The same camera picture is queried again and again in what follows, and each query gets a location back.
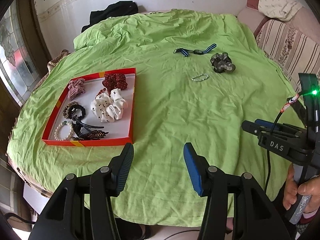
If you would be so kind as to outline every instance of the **stained glass window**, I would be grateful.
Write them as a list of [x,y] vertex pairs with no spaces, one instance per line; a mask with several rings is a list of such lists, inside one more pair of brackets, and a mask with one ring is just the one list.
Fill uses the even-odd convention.
[[0,20],[0,77],[20,106],[26,102],[40,81],[40,76],[23,43],[16,1]]

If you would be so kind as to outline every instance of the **striped upholstery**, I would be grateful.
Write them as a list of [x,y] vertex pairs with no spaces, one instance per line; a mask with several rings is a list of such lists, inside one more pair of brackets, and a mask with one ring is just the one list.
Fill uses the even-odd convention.
[[320,47],[294,27],[269,20],[256,41],[267,57],[280,65],[296,91],[301,89],[298,73],[315,73],[319,79]]

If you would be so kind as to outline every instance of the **green fabric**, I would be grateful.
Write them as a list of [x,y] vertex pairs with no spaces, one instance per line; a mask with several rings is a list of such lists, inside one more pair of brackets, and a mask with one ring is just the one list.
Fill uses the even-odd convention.
[[[112,199],[116,215],[143,224],[201,225],[206,199],[192,188],[182,153],[185,142],[225,173],[250,172],[264,186],[266,151],[257,137],[241,130],[241,123],[273,121],[295,92],[236,17],[188,10],[135,14],[105,20],[74,43],[78,50],[32,93],[13,129],[8,153],[25,173],[53,191],[66,174],[91,174],[118,155],[122,146],[55,147],[41,136],[71,78],[135,67],[134,160],[125,190]],[[173,54],[176,48],[203,50],[213,43],[217,48],[205,55]],[[209,60],[225,51],[236,70],[217,74]],[[191,81],[200,73],[209,79]],[[280,121],[301,125],[291,108]],[[289,163],[271,153],[271,165],[268,196],[274,199]],[[228,215],[233,216],[231,197]]]

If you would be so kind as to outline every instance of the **person's hand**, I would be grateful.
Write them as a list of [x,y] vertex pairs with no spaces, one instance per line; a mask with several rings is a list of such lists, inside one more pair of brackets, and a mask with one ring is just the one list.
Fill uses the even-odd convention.
[[285,182],[283,206],[289,210],[291,205],[297,201],[297,193],[303,196],[311,195],[309,204],[306,206],[305,213],[318,210],[320,207],[320,177],[311,179],[299,187],[293,180],[294,169],[291,164],[288,169],[288,176]]

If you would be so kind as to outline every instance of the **metal screw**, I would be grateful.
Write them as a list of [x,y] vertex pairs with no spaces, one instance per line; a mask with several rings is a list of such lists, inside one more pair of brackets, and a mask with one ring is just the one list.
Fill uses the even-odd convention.
[[217,170],[218,170],[218,169],[217,169],[216,166],[209,166],[209,167],[208,167],[208,171],[209,171],[209,172],[217,172]]
[[251,179],[252,178],[252,175],[248,172],[246,172],[245,174],[243,174],[244,178],[245,179]]
[[66,176],[66,179],[67,179],[67,180],[72,180],[74,177],[75,177],[75,175],[74,175],[73,173],[69,173],[69,174]]
[[101,169],[100,169],[100,171],[102,172],[102,173],[106,173],[106,172],[108,172],[110,169],[109,169],[109,167],[108,166],[103,166],[103,167],[101,167]]

